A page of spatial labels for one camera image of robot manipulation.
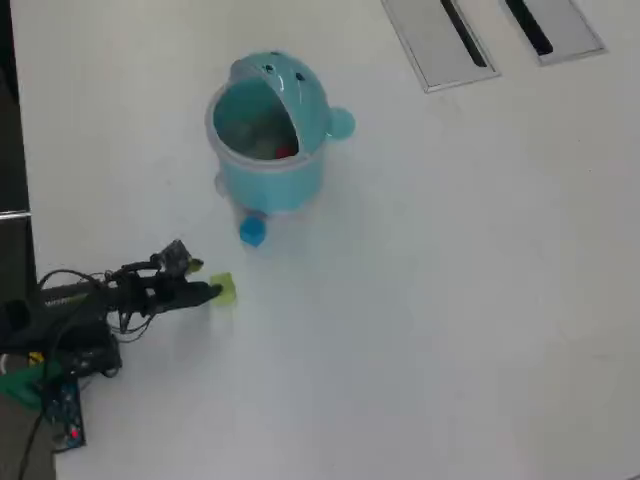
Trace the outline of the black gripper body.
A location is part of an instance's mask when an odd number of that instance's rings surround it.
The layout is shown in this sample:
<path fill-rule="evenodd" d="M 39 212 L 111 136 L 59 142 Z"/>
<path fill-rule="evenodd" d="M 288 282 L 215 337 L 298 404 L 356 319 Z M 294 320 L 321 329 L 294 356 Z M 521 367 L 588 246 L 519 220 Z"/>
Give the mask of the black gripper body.
<path fill-rule="evenodd" d="M 123 265 L 112 274 L 116 285 L 112 307 L 120 314 L 129 315 L 167 312 L 166 298 L 156 292 L 163 279 L 162 264 L 158 259 Z"/>

